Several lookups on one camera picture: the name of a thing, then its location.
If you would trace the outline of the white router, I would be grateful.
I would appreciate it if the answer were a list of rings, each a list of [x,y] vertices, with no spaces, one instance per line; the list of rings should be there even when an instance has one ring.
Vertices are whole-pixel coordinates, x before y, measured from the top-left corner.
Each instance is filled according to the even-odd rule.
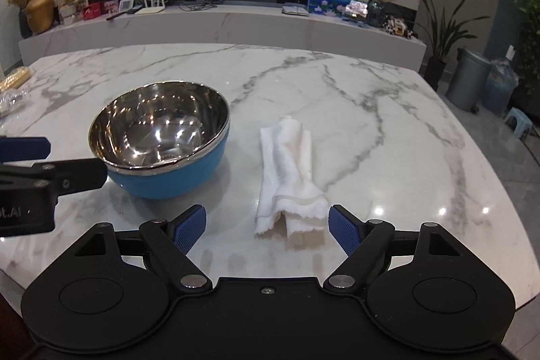
[[[165,0],[143,0],[143,4],[135,8],[136,15],[152,15],[161,13],[166,9]]]

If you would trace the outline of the blue steel bowl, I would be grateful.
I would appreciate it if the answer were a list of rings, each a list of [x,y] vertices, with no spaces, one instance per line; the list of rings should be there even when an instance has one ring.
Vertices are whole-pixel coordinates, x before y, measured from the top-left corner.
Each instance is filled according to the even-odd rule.
[[[91,152],[130,195],[185,195],[210,178],[223,157],[229,104],[209,86],[180,80],[129,90],[108,103],[88,132]]]

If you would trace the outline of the blue water jug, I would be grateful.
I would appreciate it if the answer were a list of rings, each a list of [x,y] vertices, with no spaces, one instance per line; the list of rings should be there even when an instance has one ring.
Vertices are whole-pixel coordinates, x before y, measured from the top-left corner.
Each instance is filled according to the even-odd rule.
[[[481,104],[492,113],[502,116],[507,109],[519,77],[512,67],[515,49],[510,45],[503,58],[491,61],[491,71],[481,93]]]

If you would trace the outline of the grey notebook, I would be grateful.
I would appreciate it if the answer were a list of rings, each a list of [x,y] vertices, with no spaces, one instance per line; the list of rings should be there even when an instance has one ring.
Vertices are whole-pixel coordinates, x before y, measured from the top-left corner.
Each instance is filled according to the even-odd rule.
[[[284,4],[282,6],[282,13],[287,16],[295,17],[308,17],[309,12],[303,5],[299,4]]]

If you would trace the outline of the black white toy figure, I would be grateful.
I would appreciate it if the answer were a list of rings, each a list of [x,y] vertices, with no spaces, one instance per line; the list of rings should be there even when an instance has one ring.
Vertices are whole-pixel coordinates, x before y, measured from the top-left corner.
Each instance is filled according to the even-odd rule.
[[[383,30],[393,36],[412,39],[414,32],[410,30],[402,18],[387,16],[383,22]]]

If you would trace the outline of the small teal stool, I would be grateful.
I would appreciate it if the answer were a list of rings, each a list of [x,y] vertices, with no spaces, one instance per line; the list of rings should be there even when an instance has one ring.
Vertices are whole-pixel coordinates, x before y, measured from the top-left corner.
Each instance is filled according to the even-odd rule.
[[[521,110],[513,107],[504,118],[506,125],[513,125],[513,134],[518,139],[525,139],[533,129],[533,123]]]

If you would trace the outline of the grey trash bin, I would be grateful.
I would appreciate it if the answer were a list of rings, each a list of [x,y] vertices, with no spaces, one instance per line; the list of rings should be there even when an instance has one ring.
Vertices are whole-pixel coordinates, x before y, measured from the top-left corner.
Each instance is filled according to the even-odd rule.
[[[492,63],[483,54],[468,48],[458,49],[457,61],[446,97],[463,111],[472,111],[484,89]]]

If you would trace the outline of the plastic wrapped food package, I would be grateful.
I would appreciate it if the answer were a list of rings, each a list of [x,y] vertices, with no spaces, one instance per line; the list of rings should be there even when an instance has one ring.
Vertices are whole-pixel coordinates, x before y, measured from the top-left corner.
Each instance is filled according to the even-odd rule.
[[[29,67],[18,67],[1,81],[1,118],[5,118],[26,105],[28,96],[24,85],[30,81],[32,76],[33,72]]]

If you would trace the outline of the leafy green plant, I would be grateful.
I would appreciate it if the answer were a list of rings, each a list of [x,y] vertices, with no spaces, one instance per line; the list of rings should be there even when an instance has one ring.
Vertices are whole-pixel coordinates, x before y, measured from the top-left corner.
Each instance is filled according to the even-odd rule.
[[[520,14],[515,71],[519,77],[517,102],[539,115],[539,0],[515,0]]]

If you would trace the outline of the potted long-leaf plant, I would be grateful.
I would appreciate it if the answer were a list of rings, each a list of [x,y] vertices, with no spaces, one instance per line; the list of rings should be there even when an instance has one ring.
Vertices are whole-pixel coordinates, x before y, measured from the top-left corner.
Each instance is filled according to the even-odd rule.
[[[427,24],[418,26],[427,34],[431,56],[427,61],[424,80],[434,91],[438,90],[443,72],[447,65],[447,58],[460,40],[476,39],[477,36],[468,31],[467,25],[473,22],[486,20],[489,16],[476,16],[459,20],[459,11],[467,0],[460,0],[448,14],[446,8],[437,11],[434,0],[420,0],[426,9]]]

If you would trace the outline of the red box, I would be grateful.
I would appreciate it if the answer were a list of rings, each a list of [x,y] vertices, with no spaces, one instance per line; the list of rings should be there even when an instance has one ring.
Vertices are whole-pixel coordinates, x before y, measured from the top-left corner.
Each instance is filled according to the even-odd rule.
[[[103,2],[87,4],[82,8],[82,19],[84,21],[94,20],[101,17],[104,12]]]

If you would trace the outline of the white cloth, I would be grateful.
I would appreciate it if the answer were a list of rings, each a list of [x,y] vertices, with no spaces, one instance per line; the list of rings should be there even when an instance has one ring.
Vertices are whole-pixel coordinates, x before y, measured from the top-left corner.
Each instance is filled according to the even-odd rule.
[[[260,129],[263,180],[255,215],[255,233],[265,234],[279,219],[289,241],[301,246],[306,234],[328,222],[329,201],[314,183],[311,132],[290,116]]]

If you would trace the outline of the golden vase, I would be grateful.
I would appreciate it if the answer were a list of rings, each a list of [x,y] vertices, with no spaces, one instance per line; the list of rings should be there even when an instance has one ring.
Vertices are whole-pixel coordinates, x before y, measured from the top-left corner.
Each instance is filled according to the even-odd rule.
[[[34,34],[42,34],[52,27],[54,7],[54,0],[31,0],[27,4],[27,23]]]

